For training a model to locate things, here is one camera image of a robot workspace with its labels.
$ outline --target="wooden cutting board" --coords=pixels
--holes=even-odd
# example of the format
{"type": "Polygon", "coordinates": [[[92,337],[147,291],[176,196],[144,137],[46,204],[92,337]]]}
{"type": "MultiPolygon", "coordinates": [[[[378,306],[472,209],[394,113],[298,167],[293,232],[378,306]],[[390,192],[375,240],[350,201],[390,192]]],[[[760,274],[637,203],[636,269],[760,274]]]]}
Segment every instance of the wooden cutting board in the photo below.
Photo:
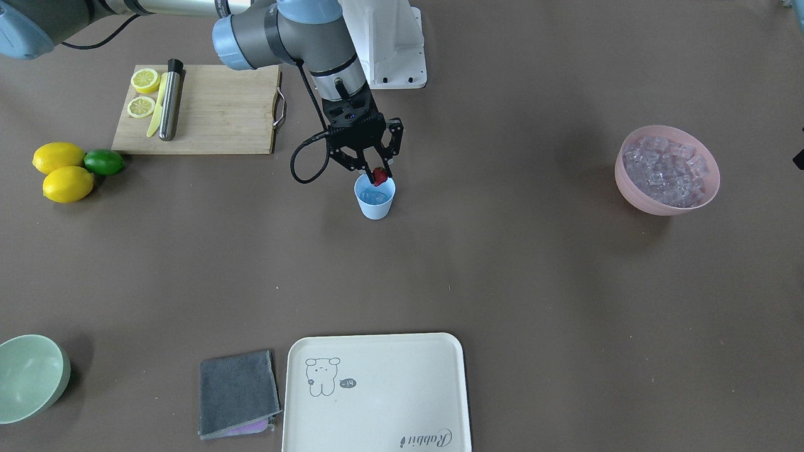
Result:
{"type": "MultiPolygon", "coordinates": [[[[165,64],[138,64],[155,69],[165,64]]],[[[121,154],[270,154],[281,72],[278,66],[235,71],[222,64],[186,64],[176,136],[147,137],[151,116],[133,118],[127,105],[136,96],[154,100],[157,92],[140,94],[129,84],[112,149],[121,154]]]]}

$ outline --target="red strawberry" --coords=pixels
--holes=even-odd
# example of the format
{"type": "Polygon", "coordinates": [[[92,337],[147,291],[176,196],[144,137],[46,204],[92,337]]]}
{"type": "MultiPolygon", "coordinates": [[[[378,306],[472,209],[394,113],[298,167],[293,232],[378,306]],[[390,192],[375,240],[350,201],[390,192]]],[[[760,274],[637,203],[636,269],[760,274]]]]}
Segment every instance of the red strawberry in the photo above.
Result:
{"type": "Polygon", "coordinates": [[[374,175],[374,186],[379,187],[383,182],[388,180],[388,173],[385,172],[385,168],[378,166],[372,172],[374,175]]]}

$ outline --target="yellow lemon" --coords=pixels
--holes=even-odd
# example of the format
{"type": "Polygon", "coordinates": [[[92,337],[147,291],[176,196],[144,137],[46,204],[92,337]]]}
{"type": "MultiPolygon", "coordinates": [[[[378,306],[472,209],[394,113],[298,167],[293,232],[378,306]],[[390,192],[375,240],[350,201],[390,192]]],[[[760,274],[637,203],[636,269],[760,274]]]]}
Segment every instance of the yellow lemon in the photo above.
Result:
{"type": "Polygon", "coordinates": [[[84,161],[84,152],[72,143],[48,143],[34,152],[34,164],[37,170],[49,175],[53,170],[63,166],[80,166],[84,161]]]}
{"type": "Polygon", "coordinates": [[[160,77],[158,72],[151,68],[143,68],[131,76],[131,86],[134,90],[147,94],[159,89],[160,77]]]}
{"type": "Polygon", "coordinates": [[[80,166],[64,166],[54,170],[42,182],[42,194],[57,203],[72,203],[92,191],[89,171],[80,166]]]}
{"type": "Polygon", "coordinates": [[[146,117],[154,112],[156,101],[148,96],[134,97],[127,109],[131,117],[146,117]]]}

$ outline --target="yellow knife blade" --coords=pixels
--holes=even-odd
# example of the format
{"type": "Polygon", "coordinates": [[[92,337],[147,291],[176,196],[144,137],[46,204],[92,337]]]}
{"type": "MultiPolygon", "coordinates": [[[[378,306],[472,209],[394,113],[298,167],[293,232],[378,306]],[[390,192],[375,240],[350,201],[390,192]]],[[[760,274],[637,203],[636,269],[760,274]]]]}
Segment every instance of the yellow knife blade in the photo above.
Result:
{"type": "Polygon", "coordinates": [[[162,103],[165,100],[166,87],[167,72],[164,72],[159,81],[159,94],[156,95],[156,107],[154,107],[154,113],[151,115],[151,123],[148,125],[148,133],[146,133],[147,137],[153,137],[159,128],[159,122],[162,120],[162,103]]]}

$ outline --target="mint green bowl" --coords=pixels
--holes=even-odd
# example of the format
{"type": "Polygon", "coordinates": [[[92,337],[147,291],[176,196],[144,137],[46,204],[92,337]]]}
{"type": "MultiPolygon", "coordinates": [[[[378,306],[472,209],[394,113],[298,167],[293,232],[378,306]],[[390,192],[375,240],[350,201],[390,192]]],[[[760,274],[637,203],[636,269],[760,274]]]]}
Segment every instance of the mint green bowl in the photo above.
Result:
{"type": "Polygon", "coordinates": [[[70,359],[58,344],[24,335],[0,344],[0,424],[41,413],[70,380],[70,359]]]}

